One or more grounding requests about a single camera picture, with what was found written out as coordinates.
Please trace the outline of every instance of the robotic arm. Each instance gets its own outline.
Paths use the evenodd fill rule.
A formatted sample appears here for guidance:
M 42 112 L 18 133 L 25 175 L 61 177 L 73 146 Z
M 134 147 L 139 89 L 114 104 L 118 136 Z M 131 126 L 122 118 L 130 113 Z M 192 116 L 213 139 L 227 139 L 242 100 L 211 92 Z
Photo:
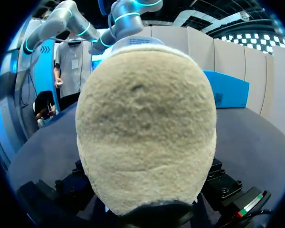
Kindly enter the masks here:
M 93 54 L 102 54 L 116 41 L 142 31 L 140 15 L 156 12 L 162 8 L 162 0 L 119 0 L 112 4 L 111 14 L 115 21 L 99 40 L 93 40 Z
M 118 0 L 112 4 L 111 15 L 115 24 L 102 36 L 78 11 L 72 0 L 61 2 L 48 19 L 39 25 L 23 43 L 23 50 L 31 54 L 46 39 L 55 37 L 66 28 L 79 37 L 93 42 L 92 54 L 102 54 L 116 41 L 139 33 L 143 29 L 141 14 L 156 12 L 162 8 L 162 0 Z
M 59 35 L 66 28 L 89 41 L 100 37 L 99 32 L 78 11 L 76 3 L 66 0 L 61 2 L 48 19 L 27 37 L 23 43 L 24 52 L 28 55 L 33 53 L 44 40 Z

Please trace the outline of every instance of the dark table surface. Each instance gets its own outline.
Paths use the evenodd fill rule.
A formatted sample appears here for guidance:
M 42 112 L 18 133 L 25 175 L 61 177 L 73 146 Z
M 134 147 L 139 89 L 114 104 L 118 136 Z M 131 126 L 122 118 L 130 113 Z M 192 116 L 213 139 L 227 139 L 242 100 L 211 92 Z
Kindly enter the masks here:
M 263 208 L 274 209 L 285 192 L 285 135 L 249 109 L 218 109 L 215 157 L 226 173 L 243 182 L 243 190 L 255 186 L 271 198 Z M 39 179 L 54 188 L 79 160 L 75 129 L 76 104 L 39 129 L 12 161 L 8 177 L 17 190 Z

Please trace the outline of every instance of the white t-shirt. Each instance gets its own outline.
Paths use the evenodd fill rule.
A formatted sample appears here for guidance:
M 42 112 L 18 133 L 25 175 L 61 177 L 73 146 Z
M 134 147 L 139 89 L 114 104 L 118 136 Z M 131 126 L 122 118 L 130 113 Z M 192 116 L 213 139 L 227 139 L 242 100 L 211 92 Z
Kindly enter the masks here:
M 63 81 L 60 88 L 61 98 L 81 92 L 91 74 L 91 45 L 88 41 L 81 41 L 79 45 L 69 46 L 68 43 L 62 43 L 57 47 L 55 63 L 60 64 L 60 78 Z

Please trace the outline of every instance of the white label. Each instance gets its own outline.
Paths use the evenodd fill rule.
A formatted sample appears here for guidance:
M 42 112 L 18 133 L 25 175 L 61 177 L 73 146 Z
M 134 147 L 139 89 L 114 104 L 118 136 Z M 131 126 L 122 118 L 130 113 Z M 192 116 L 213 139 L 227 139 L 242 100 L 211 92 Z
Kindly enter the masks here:
M 150 39 L 134 39 L 131 38 L 129 39 L 129 44 L 133 45 L 133 44 L 150 44 Z
M 78 68 L 78 60 L 77 59 L 73 59 L 72 60 L 72 70 Z

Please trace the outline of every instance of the blue box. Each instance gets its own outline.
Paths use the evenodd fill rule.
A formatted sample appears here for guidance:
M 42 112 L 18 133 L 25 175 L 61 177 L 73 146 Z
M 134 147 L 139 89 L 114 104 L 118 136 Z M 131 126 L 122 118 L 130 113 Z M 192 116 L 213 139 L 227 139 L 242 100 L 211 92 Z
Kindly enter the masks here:
M 245 108 L 249 82 L 215 71 L 205 70 L 217 108 Z

